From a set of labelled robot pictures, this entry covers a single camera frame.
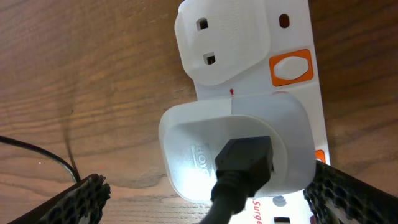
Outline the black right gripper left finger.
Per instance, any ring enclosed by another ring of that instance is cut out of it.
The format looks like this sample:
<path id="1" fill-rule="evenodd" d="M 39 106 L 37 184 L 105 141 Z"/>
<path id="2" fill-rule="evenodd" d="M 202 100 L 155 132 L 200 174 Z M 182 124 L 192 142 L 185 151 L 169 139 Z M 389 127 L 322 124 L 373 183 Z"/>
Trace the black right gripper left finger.
<path id="1" fill-rule="evenodd" d="M 9 224 L 98 224 L 111 198 L 105 179 L 91 174 Z"/>

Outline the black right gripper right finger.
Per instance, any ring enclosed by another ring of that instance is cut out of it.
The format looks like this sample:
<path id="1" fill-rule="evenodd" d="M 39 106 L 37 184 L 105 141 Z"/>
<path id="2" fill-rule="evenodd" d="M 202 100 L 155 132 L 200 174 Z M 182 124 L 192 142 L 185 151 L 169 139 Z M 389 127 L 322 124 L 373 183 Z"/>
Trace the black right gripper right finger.
<path id="1" fill-rule="evenodd" d="M 323 162 L 303 191 L 311 223 L 397 223 L 397 197 Z"/>

